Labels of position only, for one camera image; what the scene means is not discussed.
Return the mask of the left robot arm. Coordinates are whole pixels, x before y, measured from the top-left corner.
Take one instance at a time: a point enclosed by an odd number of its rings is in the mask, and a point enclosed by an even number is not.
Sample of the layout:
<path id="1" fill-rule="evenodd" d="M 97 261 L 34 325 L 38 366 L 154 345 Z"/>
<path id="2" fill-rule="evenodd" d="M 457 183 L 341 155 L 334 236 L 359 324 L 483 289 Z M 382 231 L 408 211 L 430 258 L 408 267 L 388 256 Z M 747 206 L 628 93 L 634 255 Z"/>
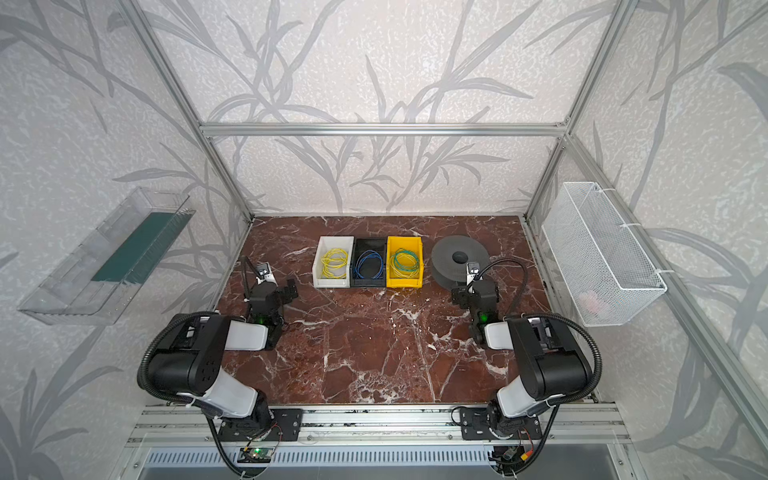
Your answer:
<path id="1" fill-rule="evenodd" d="M 227 373 L 228 351 L 271 351 L 285 328 L 284 306 L 298 297 L 293 279 L 284 287 L 263 281 L 246 296 L 246 315 L 201 311 L 175 315 L 151 341 L 137 383 L 151 396 L 195 406 L 219 443 L 298 439 L 302 411 L 272 410 L 266 394 Z"/>

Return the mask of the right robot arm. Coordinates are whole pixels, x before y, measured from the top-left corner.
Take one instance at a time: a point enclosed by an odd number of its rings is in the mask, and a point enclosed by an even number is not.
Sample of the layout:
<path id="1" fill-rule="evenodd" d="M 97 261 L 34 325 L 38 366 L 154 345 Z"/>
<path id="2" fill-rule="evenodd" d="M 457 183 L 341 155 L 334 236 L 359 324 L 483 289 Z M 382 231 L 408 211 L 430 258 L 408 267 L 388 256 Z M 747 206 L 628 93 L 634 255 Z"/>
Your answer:
<path id="1" fill-rule="evenodd" d="M 472 338 L 488 349 L 513 352 L 518 371 L 486 407 L 458 409 L 464 440 L 538 440 L 541 414 L 589 396 L 599 384 L 602 355 L 578 323 L 551 312 L 502 318 L 491 280 L 456 287 L 451 300 L 470 312 Z"/>

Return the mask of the grey perforated spool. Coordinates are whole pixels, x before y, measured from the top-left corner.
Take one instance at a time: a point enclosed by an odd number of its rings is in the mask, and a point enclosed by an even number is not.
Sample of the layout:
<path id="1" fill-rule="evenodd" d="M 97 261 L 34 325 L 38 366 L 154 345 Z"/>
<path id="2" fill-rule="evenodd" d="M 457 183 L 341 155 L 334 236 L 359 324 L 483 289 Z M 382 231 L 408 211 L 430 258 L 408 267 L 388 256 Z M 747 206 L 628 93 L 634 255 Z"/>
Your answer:
<path id="1" fill-rule="evenodd" d="M 452 290 L 466 284 L 469 263 L 477 263 L 483 268 L 490 263 L 490 255 L 479 241 L 464 235 L 452 235 L 435 243 L 430 262 L 433 279 L 442 288 Z"/>

